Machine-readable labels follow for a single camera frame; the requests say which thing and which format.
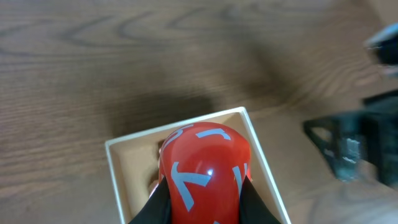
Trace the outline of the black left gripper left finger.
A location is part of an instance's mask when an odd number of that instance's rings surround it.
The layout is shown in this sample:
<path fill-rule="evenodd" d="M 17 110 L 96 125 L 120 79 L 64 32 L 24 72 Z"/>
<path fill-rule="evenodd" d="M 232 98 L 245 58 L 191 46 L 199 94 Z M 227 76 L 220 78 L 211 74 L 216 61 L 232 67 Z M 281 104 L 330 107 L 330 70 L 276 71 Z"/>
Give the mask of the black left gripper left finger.
<path fill-rule="evenodd" d="M 141 211 L 129 224 L 171 224 L 169 186 L 164 177 Z"/>

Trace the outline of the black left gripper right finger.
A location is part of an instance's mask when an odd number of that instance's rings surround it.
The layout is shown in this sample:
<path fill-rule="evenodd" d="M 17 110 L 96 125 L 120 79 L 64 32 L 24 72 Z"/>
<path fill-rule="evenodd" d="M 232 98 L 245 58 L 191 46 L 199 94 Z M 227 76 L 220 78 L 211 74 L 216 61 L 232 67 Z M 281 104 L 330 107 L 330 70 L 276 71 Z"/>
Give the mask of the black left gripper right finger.
<path fill-rule="evenodd" d="M 280 224 L 247 177 L 239 199 L 239 224 Z"/>

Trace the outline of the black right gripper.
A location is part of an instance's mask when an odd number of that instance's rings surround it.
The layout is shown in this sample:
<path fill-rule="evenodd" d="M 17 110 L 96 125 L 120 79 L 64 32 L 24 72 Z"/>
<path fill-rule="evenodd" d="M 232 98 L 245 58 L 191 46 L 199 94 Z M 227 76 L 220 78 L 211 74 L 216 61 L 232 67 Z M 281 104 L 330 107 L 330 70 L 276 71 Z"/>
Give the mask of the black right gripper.
<path fill-rule="evenodd" d="M 306 120 L 303 131 L 338 180 L 356 179 L 367 161 L 378 182 L 397 185 L 397 90 L 363 99 L 360 110 Z"/>

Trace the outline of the red lettered ball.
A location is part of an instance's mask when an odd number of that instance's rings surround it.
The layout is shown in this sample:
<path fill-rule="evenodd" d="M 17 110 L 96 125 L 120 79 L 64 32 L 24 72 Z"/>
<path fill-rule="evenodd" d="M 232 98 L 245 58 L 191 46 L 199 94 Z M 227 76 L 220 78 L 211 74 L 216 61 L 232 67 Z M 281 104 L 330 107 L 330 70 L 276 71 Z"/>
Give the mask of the red lettered ball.
<path fill-rule="evenodd" d="M 171 222 L 238 223 L 250 161 L 250 144 L 226 125 L 198 122 L 173 131 L 159 162 L 159 177 L 169 187 Z"/>

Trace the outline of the white cardboard box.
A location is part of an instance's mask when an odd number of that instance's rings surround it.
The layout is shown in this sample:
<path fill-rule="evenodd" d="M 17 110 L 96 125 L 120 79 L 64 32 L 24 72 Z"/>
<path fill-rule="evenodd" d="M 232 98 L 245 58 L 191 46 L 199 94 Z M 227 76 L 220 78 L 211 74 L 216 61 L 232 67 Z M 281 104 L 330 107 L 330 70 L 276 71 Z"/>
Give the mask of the white cardboard box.
<path fill-rule="evenodd" d="M 251 145 L 252 184 L 263 202 L 281 223 L 290 218 L 267 159 L 245 107 L 197 116 L 106 141 L 105 148 L 114 187 L 119 219 L 129 223 L 150 197 L 150 184 L 159 174 L 159 143 L 178 128 L 191 123 L 214 122 L 235 129 Z"/>

